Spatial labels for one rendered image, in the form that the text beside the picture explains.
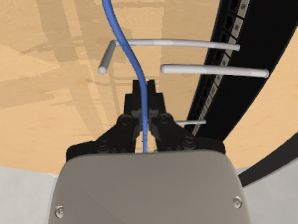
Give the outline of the black metal rack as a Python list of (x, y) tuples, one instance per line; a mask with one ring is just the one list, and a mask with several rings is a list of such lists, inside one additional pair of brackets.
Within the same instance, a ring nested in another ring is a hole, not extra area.
[[(210, 41), (126, 40), (130, 46), (208, 48), (205, 65), (162, 64), (160, 70), (162, 73), (201, 74), (187, 119), (175, 123), (185, 124), (183, 128), (195, 137), (223, 142), (266, 84), (297, 26), (298, 0), (220, 0)], [(298, 132), (239, 174), (242, 188), (297, 160)]]

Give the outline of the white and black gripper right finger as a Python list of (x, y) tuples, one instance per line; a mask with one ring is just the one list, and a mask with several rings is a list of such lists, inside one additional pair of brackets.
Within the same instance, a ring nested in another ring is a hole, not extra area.
[(175, 123), (173, 116), (166, 112), (163, 92), (156, 93), (155, 79), (147, 81), (147, 111), (148, 131), (155, 137), (158, 152), (207, 149), (226, 155), (221, 140), (195, 137)]

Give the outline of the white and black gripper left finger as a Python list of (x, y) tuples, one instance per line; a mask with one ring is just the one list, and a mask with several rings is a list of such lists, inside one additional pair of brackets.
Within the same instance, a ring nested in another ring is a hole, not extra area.
[(125, 93), (124, 111), (118, 117), (116, 124), (96, 141), (70, 146), (66, 150), (66, 162), (85, 154), (134, 153), (136, 138), (140, 136), (141, 131), (141, 89), (139, 81), (133, 80), (132, 93)]

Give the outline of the thin dark blue cable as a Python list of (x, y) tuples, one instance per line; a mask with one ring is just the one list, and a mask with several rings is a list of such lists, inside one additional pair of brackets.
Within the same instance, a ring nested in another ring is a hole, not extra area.
[(105, 15), (109, 22), (109, 25), (119, 42), (121, 48), (129, 59), (134, 71), (139, 80), (140, 89), (141, 89), (141, 103), (142, 103), (142, 139), (143, 139), (143, 152), (147, 152), (147, 132), (148, 132), (148, 111), (147, 111), (147, 84), (146, 79), (143, 73), (143, 70), (131, 49), (128, 41), (126, 40), (119, 23), (116, 19), (111, 0), (102, 0), (102, 5), (104, 8)]

